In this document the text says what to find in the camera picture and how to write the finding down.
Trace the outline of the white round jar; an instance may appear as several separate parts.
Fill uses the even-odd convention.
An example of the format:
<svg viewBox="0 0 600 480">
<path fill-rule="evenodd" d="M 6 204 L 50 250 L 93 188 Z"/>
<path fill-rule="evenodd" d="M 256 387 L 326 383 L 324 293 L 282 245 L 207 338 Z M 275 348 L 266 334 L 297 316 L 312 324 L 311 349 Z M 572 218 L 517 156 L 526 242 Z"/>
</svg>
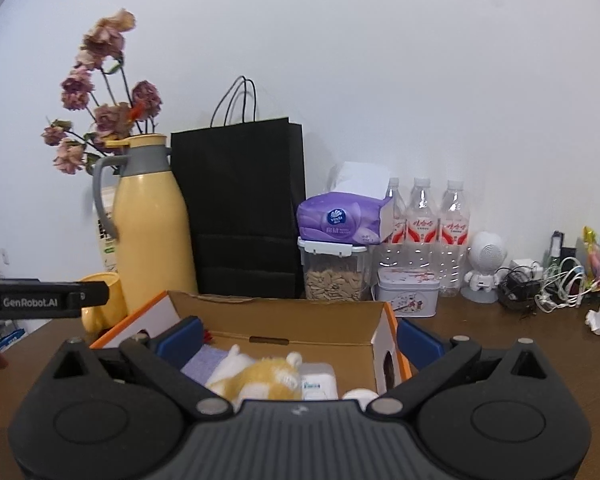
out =
<svg viewBox="0 0 600 480">
<path fill-rule="evenodd" d="M 374 390 L 366 388 L 355 388 L 347 391 L 343 396 L 342 400 L 352 400 L 358 402 L 360 409 L 365 411 L 370 402 L 378 398 L 378 393 Z"/>
</svg>

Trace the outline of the yellow white plush toy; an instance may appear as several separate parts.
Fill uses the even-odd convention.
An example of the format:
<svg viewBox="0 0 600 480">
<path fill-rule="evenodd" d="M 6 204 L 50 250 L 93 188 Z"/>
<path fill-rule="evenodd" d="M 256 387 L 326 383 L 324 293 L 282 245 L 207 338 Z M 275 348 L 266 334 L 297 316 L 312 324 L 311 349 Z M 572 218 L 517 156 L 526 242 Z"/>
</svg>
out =
<svg viewBox="0 0 600 480">
<path fill-rule="evenodd" d="M 284 358 L 256 360 L 234 344 L 206 382 L 206 388 L 238 410 L 245 400 L 299 401 L 302 399 L 299 352 Z"/>
</svg>

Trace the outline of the purple cloth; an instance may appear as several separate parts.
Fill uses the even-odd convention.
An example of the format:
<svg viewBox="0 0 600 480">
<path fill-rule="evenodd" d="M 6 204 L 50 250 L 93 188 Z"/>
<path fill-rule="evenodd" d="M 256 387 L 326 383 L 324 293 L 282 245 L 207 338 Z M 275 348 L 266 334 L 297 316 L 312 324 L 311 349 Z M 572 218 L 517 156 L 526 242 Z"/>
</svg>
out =
<svg viewBox="0 0 600 480">
<path fill-rule="evenodd" d="M 181 368 L 181 372 L 198 384 L 205 385 L 228 352 L 204 344 Z"/>
</svg>

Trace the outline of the white decorated tin box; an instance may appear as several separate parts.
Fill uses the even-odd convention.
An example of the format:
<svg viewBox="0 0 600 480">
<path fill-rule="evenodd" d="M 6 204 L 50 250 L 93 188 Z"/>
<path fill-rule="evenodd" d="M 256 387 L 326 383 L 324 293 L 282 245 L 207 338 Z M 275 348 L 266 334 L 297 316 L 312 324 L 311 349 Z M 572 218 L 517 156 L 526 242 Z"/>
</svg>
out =
<svg viewBox="0 0 600 480">
<path fill-rule="evenodd" d="M 437 313 L 440 282 L 428 271 L 382 268 L 374 294 L 397 318 L 432 318 Z"/>
</svg>

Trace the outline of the orange white cardboard box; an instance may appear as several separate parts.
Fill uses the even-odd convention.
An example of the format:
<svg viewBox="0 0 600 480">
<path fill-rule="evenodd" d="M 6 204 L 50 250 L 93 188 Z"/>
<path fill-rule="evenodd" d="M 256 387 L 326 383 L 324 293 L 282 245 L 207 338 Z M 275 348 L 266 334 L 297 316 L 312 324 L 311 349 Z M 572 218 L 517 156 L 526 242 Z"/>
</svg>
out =
<svg viewBox="0 0 600 480">
<path fill-rule="evenodd" d="M 297 351 L 307 363 L 327 363 L 335 371 L 340 396 L 357 388 L 384 393 L 412 377 L 398 348 L 398 321 L 390 306 L 373 301 L 192 296 L 162 292 L 91 344 L 116 348 L 144 330 L 157 336 L 193 315 L 215 348 L 237 344 L 253 359 Z"/>
</svg>

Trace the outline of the yellow mug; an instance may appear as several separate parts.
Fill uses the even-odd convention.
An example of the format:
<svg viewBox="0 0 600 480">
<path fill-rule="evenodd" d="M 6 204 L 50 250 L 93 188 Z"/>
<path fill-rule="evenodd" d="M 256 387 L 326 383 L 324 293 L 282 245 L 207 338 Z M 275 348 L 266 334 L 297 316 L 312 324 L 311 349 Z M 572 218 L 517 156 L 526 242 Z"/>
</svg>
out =
<svg viewBox="0 0 600 480">
<path fill-rule="evenodd" d="M 107 284 L 109 289 L 108 301 L 106 304 L 84 308 L 81 318 L 84 330 L 96 337 L 110 330 L 111 327 L 114 327 L 128 315 L 120 276 L 114 272 L 102 272 L 82 278 L 82 282 L 98 281 Z"/>
</svg>

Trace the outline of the white small box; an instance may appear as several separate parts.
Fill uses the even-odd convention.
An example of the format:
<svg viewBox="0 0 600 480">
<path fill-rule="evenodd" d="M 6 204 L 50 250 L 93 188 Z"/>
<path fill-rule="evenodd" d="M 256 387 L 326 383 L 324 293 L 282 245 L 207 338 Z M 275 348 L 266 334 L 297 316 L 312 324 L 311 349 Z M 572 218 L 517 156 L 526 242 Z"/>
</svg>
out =
<svg viewBox="0 0 600 480">
<path fill-rule="evenodd" d="M 305 401 L 338 400 L 336 374 L 327 363 L 303 363 L 299 368 L 302 399 Z"/>
</svg>

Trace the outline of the right water bottle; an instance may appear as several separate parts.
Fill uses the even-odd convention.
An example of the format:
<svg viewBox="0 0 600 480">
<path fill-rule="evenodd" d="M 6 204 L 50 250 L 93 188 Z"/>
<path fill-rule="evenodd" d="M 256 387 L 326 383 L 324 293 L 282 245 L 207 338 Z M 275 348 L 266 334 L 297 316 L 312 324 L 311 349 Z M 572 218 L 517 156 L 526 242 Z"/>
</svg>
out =
<svg viewBox="0 0 600 480">
<path fill-rule="evenodd" d="M 455 296 L 462 286 L 463 263 L 469 234 L 470 209 L 464 182 L 449 180 L 439 212 L 440 294 Z"/>
</svg>

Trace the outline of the white milk carton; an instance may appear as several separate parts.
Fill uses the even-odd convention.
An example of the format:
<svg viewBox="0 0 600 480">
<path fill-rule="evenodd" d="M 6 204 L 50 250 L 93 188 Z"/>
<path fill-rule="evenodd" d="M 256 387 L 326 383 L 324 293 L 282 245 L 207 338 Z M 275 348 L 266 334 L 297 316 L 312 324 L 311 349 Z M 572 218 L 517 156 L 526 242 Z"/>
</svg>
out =
<svg viewBox="0 0 600 480">
<path fill-rule="evenodd" d="M 106 186 L 102 189 L 102 204 L 106 212 L 108 219 L 111 219 L 112 206 L 114 206 L 114 193 L 116 188 L 114 186 Z M 107 272 L 117 271 L 117 255 L 116 255 L 116 241 L 111 237 L 108 231 L 100 220 L 97 220 L 98 229 L 98 247 L 100 256 L 102 257 L 102 264 Z"/>
</svg>

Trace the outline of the clear container with seeds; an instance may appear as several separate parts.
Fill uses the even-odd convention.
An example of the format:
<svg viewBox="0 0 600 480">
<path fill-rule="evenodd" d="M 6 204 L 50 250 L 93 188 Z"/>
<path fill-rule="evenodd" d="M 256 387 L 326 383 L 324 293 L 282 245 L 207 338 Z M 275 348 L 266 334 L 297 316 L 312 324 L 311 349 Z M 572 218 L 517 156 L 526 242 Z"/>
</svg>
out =
<svg viewBox="0 0 600 480">
<path fill-rule="evenodd" d="M 372 255 L 366 246 L 298 239 L 306 298 L 317 301 L 370 299 Z"/>
</svg>

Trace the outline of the left water bottle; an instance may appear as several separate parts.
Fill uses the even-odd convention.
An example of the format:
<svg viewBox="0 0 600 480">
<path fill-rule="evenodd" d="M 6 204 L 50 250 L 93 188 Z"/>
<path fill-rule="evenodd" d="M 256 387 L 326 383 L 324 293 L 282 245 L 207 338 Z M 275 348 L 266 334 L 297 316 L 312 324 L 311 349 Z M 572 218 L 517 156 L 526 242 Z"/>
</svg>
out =
<svg viewBox="0 0 600 480">
<path fill-rule="evenodd" d="M 397 177 L 389 179 L 386 196 L 392 199 L 392 221 L 389 237 L 380 245 L 378 266 L 395 268 L 402 266 L 405 256 L 406 206 L 400 193 Z"/>
</svg>

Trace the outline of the yellow thermos jug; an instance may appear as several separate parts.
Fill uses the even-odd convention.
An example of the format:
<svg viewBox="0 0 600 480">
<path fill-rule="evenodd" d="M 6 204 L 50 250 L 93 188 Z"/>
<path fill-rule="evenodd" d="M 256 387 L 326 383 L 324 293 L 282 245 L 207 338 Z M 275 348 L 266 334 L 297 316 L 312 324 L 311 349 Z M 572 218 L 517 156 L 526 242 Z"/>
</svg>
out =
<svg viewBox="0 0 600 480">
<path fill-rule="evenodd" d="M 98 218 L 116 241 L 117 274 L 126 307 L 140 310 L 162 292 L 197 291 L 185 200 L 163 134 L 108 141 L 122 148 L 93 167 Z"/>
</svg>

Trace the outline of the purple tissue pack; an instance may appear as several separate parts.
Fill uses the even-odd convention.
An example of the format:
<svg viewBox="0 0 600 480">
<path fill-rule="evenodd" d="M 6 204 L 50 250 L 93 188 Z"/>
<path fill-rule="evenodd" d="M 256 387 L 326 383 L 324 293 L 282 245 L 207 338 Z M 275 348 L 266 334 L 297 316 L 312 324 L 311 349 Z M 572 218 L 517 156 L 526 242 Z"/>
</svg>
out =
<svg viewBox="0 0 600 480">
<path fill-rule="evenodd" d="M 343 162 L 329 176 L 328 190 L 297 209 L 299 233 L 310 242 L 378 245 L 394 228 L 393 198 L 387 167 L 370 162 Z"/>
</svg>

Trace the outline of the black paper shopping bag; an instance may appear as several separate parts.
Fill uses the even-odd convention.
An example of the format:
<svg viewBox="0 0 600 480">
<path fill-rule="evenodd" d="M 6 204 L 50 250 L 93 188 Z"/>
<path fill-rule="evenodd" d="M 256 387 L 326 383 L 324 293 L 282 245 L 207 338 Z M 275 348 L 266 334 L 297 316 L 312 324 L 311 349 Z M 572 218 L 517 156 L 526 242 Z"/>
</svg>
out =
<svg viewBox="0 0 600 480">
<path fill-rule="evenodd" d="M 257 87 L 237 77 L 217 106 L 242 120 L 174 132 L 171 168 L 185 200 L 201 295 L 297 299 L 297 208 L 306 199 L 302 127 L 257 118 Z"/>
</svg>

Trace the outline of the dried pink flower bouquet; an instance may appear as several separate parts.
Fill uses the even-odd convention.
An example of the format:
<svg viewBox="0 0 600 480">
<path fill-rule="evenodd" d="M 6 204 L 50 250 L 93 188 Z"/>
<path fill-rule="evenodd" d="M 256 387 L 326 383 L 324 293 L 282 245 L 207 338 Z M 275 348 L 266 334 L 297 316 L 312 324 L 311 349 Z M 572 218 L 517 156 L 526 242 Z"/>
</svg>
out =
<svg viewBox="0 0 600 480">
<path fill-rule="evenodd" d="M 122 8 L 82 36 L 60 83 L 60 102 L 66 112 L 87 114 L 90 123 L 81 129 L 55 118 L 41 133 L 55 150 L 53 165 L 62 174 L 91 174 L 99 160 L 125 153 L 132 136 L 156 132 L 162 109 L 158 88 L 146 79 L 131 84 L 126 74 L 125 39 L 135 27 L 135 15 Z"/>
</svg>

